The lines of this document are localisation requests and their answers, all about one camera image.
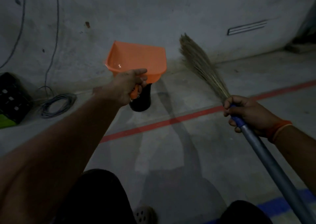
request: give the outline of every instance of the broom bristles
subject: broom bristles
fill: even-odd
[[[211,63],[207,54],[186,33],[180,37],[180,52],[184,56],[185,65],[204,79],[223,103],[229,96],[223,79]]]

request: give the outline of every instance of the orange dustpan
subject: orange dustpan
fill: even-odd
[[[105,65],[113,76],[131,69],[147,68],[147,83],[154,83],[167,70],[166,51],[159,46],[114,41]],[[131,92],[131,99],[137,98],[137,92],[138,85]]]

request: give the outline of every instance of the grass broom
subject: grass broom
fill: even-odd
[[[222,103],[230,96],[228,89],[207,54],[187,34],[180,37],[180,52],[188,68],[194,71],[214,91]],[[315,223],[314,214],[299,196],[297,189],[286,176],[275,158],[244,120],[237,116],[231,117],[241,129],[243,135],[267,169],[271,178],[291,206],[292,210],[303,223]]]

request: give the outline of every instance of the leg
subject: leg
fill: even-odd
[[[246,201],[233,202],[222,214],[218,224],[244,223],[244,224],[272,224],[263,211]]]
[[[92,169],[75,183],[53,223],[135,224],[136,221],[119,179],[109,171]]]

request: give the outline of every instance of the blue broom handle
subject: blue broom handle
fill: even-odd
[[[270,151],[263,144],[262,140],[254,133],[254,131],[247,125],[247,123],[238,116],[231,116],[241,129],[243,135],[257,154],[258,158],[270,174],[271,178],[283,194],[284,198],[294,211],[302,224],[315,224],[315,216],[310,210],[309,206],[303,202],[299,196],[297,189],[287,177],[281,166],[274,159]]]

